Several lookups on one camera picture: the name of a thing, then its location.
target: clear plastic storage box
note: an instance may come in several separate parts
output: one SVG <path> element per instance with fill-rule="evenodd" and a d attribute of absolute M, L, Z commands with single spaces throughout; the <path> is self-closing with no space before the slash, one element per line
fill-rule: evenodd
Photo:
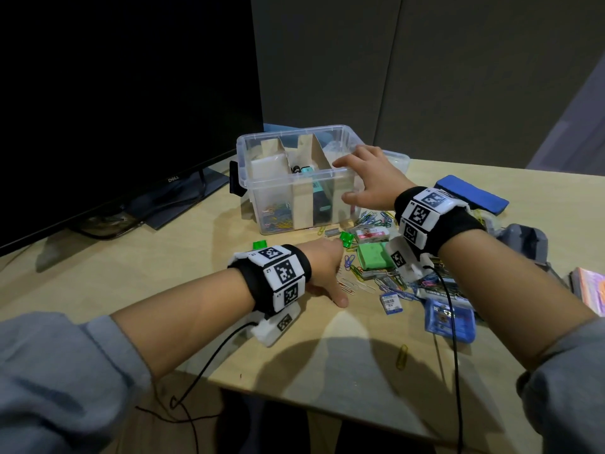
<path fill-rule="evenodd" d="M 237 139 L 239 184 L 248 190 L 261 234 L 325 226 L 352 218 L 344 192 L 364 185 L 351 169 L 332 162 L 361 139 L 348 126 L 263 132 Z M 403 173 L 410 158 L 385 151 Z"/>

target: blue eraser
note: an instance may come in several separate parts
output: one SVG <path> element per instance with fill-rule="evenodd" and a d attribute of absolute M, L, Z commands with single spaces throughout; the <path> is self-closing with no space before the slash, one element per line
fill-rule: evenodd
<path fill-rule="evenodd" d="M 473 186 L 454 175 L 443 177 L 435 183 L 435 188 L 440 188 L 463 199 L 463 201 L 468 202 L 468 205 L 470 205 L 473 210 L 483 209 L 494 215 L 500 215 L 506 206 L 509 205 L 509 201 L 506 199 L 479 189 L 477 186 Z"/>

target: gray sweatshirt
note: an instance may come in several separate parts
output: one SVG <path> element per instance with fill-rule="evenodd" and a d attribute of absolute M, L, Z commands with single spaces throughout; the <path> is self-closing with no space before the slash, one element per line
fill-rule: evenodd
<path fill-rule="evenodd" d="M 110 317 L 35 312 L 0 323 L 0 452 L 98 452 L 141 393 L 147 366 Z M 605 319 L 556 343 L 517 382 L 544 452 L 605 453 Z"/>

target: notebook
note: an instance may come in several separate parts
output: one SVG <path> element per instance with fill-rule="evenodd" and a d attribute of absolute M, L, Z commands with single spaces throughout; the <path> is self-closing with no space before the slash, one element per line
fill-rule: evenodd
<path fill-rule="evenodd" d="M 569 275 L 573 294 L 601 317 L 605 317 L 605 275 L 577 267 Z"/>

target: wooden desk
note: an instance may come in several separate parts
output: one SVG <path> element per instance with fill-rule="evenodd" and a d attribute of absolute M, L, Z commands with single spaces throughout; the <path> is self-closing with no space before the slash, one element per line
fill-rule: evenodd
<path fill-rule="evenodd" d="M 422 160 L 414 160 L 408 174 L 426 185 L 454 174 L 509 199 L 503 224 L 543 230 L 549 261 L 560 275 L 576 266 L 605 272 L 605 241 L 599 233 L 605 178 Z M 113 242 L 57 233 L 16 258 L 17 252 L 0 259 L 2 268 L 14 258 L 0 273 L 0 320 L 60 311 L 87 321 L 222 269 L 233 252 L 259 240 L 249 217 L 250 209 L 242 209 L 240 199 L 223 188 L 158 232 L 140 228 Z M 315 237 L 316 231 L 303 230 L 267 241 L 299 243 Z M 436 443 L 455 443 L 452 351 L 443 338 L 424 331 L 419 303 L 404 303 L 403 313 L 386 316 L 377 294 L 358 290 L 346 310 L 327 298 L 305 299 L 301 305 L 304 312 L 273 347 L 236 338 L 208 370 L 209 381 Z M 182 369 L 199 372 L 220 340 Z M 402 344 L 409 357 L 399 371 L 395 361 Z M 460 349 L 466 444 L 497 453 L 539 452 L 540 437 L 525 420 L 515 393 L 522 368 L 486 327 L 478 328 L 473 344 Z"/>

